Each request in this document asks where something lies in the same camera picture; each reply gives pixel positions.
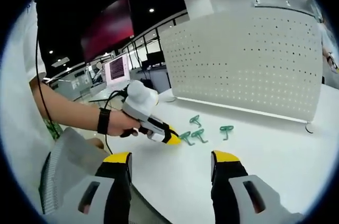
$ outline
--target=window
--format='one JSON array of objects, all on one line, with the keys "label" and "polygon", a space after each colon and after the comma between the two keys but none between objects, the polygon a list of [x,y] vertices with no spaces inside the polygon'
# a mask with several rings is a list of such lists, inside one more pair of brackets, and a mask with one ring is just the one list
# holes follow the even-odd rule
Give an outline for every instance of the window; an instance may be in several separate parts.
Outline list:
[{"label": "window", "polygon": [[189,21],[189,20],[190,20],[189,15],[188,15],[188,14],[185,14],[185,15],[182,15],[182,16],[180,16],[180,17],[177,17],[177,18],[175,19],[175,23],[176,23],[176,24],[182,24],[182,23],[187,22],[187,21]]},{"label": "window", "polygon": [[134,68],[139,68],[140,65],[139,65],[139,62],[138,62],[138,59],[137,59],[137,54],[136,54],[136,52],[135,52],[134,47],[133,47],[132,44],[130,44],[130,45],[128,46],[128,50],[129,50],[130,58],[131,58],[131,60],[132,60],[132,65],[133,65],[133,67],[134,67]]},{"label": "window", "polygon": [[145,45],[143,44],[142,46],[138,47],[137,51],[138,51],[138,56],[139,56],[140,62],[146,61],[147,60],[147,51],[146,51]]},{"label": "window", "polygon": [[143,44],[144,44],[144,39],[143,39],[143,37],[137,39],[137,40],[135,41],[135,44],[136,44],[137,47],[140,47],[141,45],[143,45]]},{"label": "window", "polygon": [[128,53],[127,48],[122,49],[120,53]]},{"label": "window", "polygon": [[145,34],[145,40],[146,40],[147,44],[149,42],[152,42],[152,40],[156,39],[156,38],[157,38],[157,33],[156,33],[155,29],[150,31],[149,33]]},{"label": "window", "polygon": [[174,23],[173,23],[173,20],[171,20],[171,21],[169,21],[169,22],[167,22],[167,23],[165,23],[163,25],[160,25],[158,27],[158,32],[160,34],[161,32],[163,32],[163,31],[165,31],[165,30],[167,30],[167,29],[169,29],[169,28],[171,28],[173,26],[174,26]]},{"label": "window", "polygon": [[159,41],[153,40],[150,43],[147,43],[147,51],[148,53],[154,53],[160,51]]}]

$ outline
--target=black wristband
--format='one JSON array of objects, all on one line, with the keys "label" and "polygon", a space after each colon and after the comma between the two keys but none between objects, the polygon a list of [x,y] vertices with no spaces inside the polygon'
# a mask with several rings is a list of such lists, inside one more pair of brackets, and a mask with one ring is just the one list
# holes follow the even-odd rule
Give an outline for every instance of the black wristband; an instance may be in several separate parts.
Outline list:
[{"label": "black wristband", "polygon": [[108,124],[110,122],[110,113],[109,109],[100,109],[99,120],[97,123],[97,132],[100,134],[107,134]]}]

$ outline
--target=person's arm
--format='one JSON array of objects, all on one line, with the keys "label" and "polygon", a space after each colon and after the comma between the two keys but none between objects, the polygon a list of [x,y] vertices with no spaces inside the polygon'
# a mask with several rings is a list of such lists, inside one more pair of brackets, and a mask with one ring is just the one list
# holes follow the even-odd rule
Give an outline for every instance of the person's arm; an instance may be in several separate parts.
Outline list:
[{"label": "person's arm", "polygon": [[[49,86],[41,83],[41,91],[46,107],[53,121],[60,124],[85,130],[97,130],[100,110],[96,107],[72,102],[54,92]],[[47,117],[39,91],[37,78],[30,83],[35,102],[41,115]],[[139,128],[140,123],[125,115],[121,111],[111,111],[108,127],[108,135],[119,136],[124,130]]]},{"label": "person's arm", "polygon": [[329,54],[329,51],[327,51],[327,49],[323,46],[323,56],[326,58],[326,60],[329,57],[328,54]]}]

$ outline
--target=office desk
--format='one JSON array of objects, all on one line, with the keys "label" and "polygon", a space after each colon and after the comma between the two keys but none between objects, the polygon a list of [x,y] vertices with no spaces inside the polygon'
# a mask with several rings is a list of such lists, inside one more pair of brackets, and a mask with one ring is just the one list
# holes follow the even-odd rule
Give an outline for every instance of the office desk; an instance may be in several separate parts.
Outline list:
[{"label": "office desk", "polygon": [[[210,196],[212,150],[239,157],[249,174],[256,174],[280,193],[282,205],[290,212],[306,214],[321,196],[338,154],[338,90],[322,85],[311,126],[314,134],[298,122],[182,100],[164,102],[171,94],[168,90],[160,95],[154,115],[182,134],[198,130],[189,119],[199,114],[208,143],[192,139],[194,146],[184,141],[169,146],[145,135],[108,139],[115,153],[133,152],[133,184],[170,222],[214,223]],[[223,125],[234,126],[227,141],[219,132]]]}]

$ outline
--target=red screen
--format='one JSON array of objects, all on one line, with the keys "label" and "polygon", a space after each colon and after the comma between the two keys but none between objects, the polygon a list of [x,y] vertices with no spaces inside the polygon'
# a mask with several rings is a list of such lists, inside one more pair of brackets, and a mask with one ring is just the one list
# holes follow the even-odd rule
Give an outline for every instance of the red screen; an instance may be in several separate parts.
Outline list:
[{"label": "red screen", "polygon": [[85,62],[104,50],[134,35],[128,0],[118,0],[108,6],[82,36]]}]

